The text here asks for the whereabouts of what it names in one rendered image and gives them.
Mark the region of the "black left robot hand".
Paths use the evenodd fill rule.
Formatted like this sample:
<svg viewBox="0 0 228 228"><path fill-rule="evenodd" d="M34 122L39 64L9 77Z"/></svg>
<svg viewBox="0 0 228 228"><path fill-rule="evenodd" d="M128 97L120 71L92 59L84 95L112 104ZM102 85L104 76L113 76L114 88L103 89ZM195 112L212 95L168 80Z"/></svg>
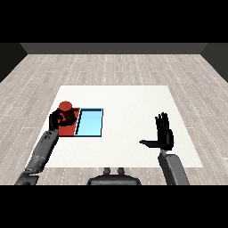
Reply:
<svg viewBox="0 0 228 228"><path fill-rule="evenodd" d="M73 109L67 111L57 109L49 115L49 129L55 130L59 126L72 126L76 120Z"/></svg>

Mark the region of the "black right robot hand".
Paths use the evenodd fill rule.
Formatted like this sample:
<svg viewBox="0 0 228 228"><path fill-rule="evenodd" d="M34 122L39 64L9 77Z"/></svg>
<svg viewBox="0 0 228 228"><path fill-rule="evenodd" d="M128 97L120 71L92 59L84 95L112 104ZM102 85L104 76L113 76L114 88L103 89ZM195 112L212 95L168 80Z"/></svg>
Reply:
<svg viewBox="0 0 228 228"><path fill-rule="evenodd" d="M141 140L140 143L149 148L160 148L164 151L171 151L174 148L174 134L169 127L168 115L164 112L155 117L157 126L157 141Z"/></svg>

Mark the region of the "red can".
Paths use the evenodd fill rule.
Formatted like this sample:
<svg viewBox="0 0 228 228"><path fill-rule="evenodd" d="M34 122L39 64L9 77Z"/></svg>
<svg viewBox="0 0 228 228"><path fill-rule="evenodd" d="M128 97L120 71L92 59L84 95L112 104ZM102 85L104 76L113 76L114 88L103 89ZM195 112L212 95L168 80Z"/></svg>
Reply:
<svg viewBox="0 0 228 228"><path fill-rule="evenodd" d="M61 102L59 105L59 109L61 110L61 114L65 121L73 121L75 119L74 110L70 102Z"/></svg>

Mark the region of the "red shallow open box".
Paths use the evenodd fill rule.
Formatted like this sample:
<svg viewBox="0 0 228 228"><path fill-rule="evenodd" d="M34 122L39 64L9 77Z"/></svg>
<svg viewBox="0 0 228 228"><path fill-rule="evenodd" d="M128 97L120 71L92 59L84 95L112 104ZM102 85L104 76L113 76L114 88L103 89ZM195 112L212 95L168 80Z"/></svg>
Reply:
<svg viewBox="0 0 228 228"><path fill-rule="evenodd" d="M75 122L67 121L65 116L66 113L62 111L60 115L62 116L62 120L58 120L59 122L59 137L74 137L77 129L78 122L78 114L80 112L80 108L73 108Z"/></svg>

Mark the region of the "light blue shallow open box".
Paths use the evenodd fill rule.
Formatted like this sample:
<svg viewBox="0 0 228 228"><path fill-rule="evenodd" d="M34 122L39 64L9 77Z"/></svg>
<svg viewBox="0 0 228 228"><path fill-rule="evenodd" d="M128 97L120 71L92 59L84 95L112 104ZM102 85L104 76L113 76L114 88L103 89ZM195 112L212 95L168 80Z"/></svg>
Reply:
<svg viewBox="0 0 228 228"><path fill-rule="evenodd" d="M83 108L80 110L74 135L76 137L101 137L102 136L101 108Z"/></svg>

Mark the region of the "dark grey robot body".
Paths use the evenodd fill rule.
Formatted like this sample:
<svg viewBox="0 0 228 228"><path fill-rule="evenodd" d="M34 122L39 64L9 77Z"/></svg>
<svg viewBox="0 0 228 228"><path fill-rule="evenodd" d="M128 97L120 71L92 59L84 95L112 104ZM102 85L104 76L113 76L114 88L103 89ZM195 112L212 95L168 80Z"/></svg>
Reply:
<svg viewBox="0 0 228 228"><path fill-rule="evenodd" d="M118 168L118 173L112 175L110 168L105 167L102 175L90 178L87 185L141 185L138 178L125 174L123 167Z"/></svg>

